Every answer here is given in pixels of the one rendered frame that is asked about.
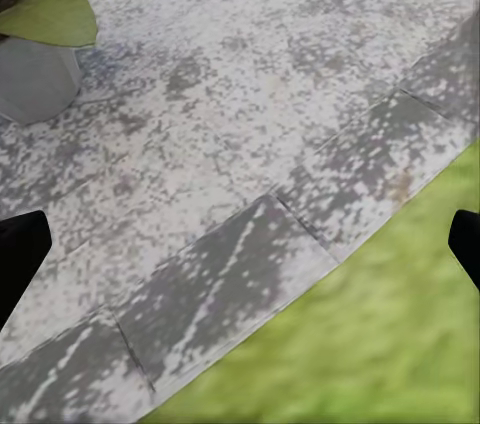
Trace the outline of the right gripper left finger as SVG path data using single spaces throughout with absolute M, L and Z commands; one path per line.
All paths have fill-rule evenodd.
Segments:
M 0 221 L 0 330 L 51 248 L 42 210 Z

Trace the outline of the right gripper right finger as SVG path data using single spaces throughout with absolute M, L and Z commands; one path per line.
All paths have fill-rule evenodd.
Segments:
M 480 214 L 458 210 L 448 244 L 480 291 Z

